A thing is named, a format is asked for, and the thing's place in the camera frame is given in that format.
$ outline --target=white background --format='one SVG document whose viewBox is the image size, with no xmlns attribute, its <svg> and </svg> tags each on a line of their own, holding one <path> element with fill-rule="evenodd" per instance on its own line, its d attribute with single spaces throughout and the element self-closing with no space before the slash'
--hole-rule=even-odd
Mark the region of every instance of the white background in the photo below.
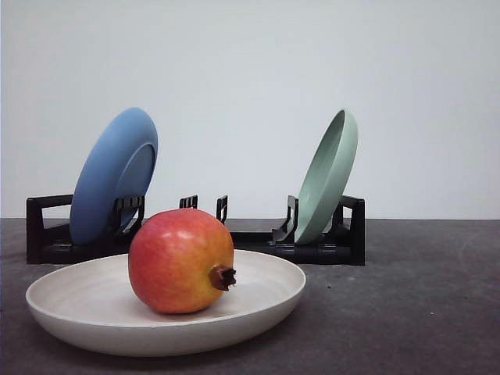
<svg viewBox="0 0 500 375">
<path fill-rule="evenodd" d="M 500 219 L 499 1 L 2 2 L 2 217 L 70 194 L 104 127 L 159 132 L 146 216 L 282 217 L 335 113 L 372 218 Z M 67 216 L 50 209 L 45 215 Z"/>
</svg>

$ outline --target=dish rack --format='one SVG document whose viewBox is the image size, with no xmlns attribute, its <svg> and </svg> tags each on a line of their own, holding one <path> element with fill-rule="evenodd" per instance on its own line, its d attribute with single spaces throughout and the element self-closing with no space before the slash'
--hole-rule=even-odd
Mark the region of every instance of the dish rack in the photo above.
<svg viewBox="0 0 500 375">
<path fill-rule="evenodd" d="M 109 220 L 109 231 L 89 245 L 71 241 L 68 223 L 45 227 L 42 210 L 71 205 L 72 195 L 53 195 L 27 199 L 27 263 L 73 264 L 104 256 L 125 254 L 144 220 L 145 197 L 131 196 L 115 200 Z M 181 198 L 180 208 L 198 208 L 198 196 Z M 350 223 L 344 218 L 344 208 L 352 211 Z M 137 219 L 121 229 L 122 211 L 137 209 Z M 293 263 L 365 265 L 365 201 L 347 195 L 341 197 L 327 230 L 314 242 L 295 245 L 299 201 L 287 197 L 284 219 L 227 218 L 228 197 L 216 201 L 216 218 L 230 231 L 235 248 L 275 255 Z"/>
</svg>

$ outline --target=gray table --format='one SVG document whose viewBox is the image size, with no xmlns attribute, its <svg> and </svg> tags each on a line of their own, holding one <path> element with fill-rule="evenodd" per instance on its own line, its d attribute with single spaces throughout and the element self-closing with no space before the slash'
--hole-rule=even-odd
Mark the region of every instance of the gray table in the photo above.
<svg viewBox="0 0 500 375">
<path fill-rule="evenodd" d="M 252 340 L 134 359 L 74 348 L 24 293 L 60 266 L 27 265 L 24 220 L 2 220 L 3 374 L 500 373 L 500 221 L 367 220 L 366 266 L 303 265 L 297 309 Z"/>
</svg>

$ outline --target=green plate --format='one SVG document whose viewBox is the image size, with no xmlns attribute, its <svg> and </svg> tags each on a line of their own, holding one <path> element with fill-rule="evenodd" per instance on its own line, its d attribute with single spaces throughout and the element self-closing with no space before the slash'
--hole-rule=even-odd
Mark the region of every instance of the green plate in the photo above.
<svg viewBox="0 0 500 375">
<path fill-rule="evenodd" d="M 342 109 L 323 135 L 302 183 L 295 244 L 308 244 L 323 232 L 344 193 L 357 147 L 358 126 Z"/>
</svg>

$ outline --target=white bowl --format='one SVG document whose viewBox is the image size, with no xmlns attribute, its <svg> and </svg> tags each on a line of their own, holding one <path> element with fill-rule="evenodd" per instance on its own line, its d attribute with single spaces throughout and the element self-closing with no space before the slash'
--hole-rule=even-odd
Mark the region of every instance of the white bowl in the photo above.
<svg viewBox="0 0 500 375">
<path fill-rule="evenodd" d="M 275 256 L 236 250 L 237 284 L 192 314 L 159 314 L 142 303 L 128 279 L 127 255 L 56 270 L 27 289 L 40 325 L 57 338 L 95 352 L 167 356 L 204 352 L 252 338 L 297 305 L 305 274 Z"/>
</svg>

